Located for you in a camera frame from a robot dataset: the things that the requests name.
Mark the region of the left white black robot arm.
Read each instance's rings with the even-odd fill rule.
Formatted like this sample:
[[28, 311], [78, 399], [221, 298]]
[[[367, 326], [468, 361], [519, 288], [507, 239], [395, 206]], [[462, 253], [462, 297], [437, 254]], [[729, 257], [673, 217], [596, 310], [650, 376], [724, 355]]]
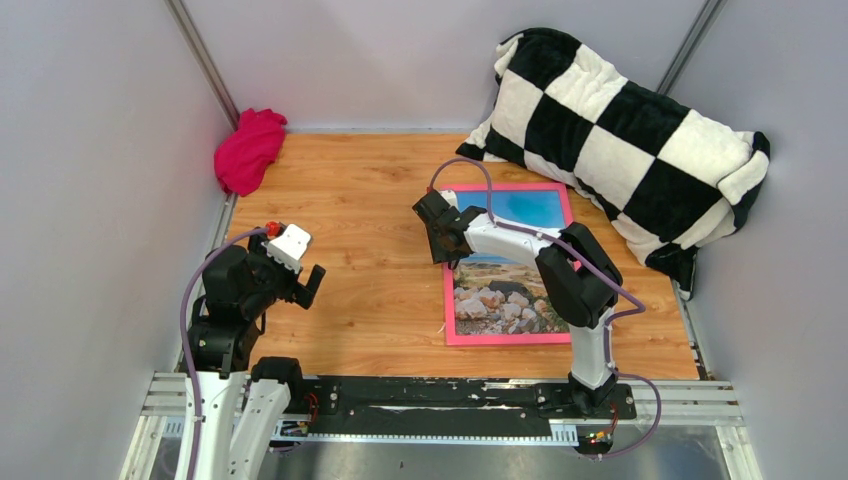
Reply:
[[255, 479], [283, 413], [305, 409], [316, 419], [320, 402], [309, 392], [300, 363], [251, 352], [279, 301], [309, 309], [326, 274], [315, 266], [306, 283], [264, 249], [239, 245], [210, 252], [196, 273], [204, 293], [182, 320], [185, 431], [178, 479]]

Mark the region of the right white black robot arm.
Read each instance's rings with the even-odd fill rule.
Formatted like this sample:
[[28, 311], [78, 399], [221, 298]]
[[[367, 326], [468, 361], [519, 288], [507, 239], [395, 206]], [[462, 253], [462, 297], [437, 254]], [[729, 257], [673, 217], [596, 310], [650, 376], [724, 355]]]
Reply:
[[579, 223], [560, 230], [534, 227], [482, 207], [459, 210], [435, 190], [412, 209], [423, 222], [434, 263], [456, 265], [485, 254], [540, 276], [551, 307], [569, 326], [573, 355], [562, 400], [547, 398], [543, 408], [589, 418], [607, 409], [618, 377], [610, 327], [625, 291], [619, 270], [589, 229]]

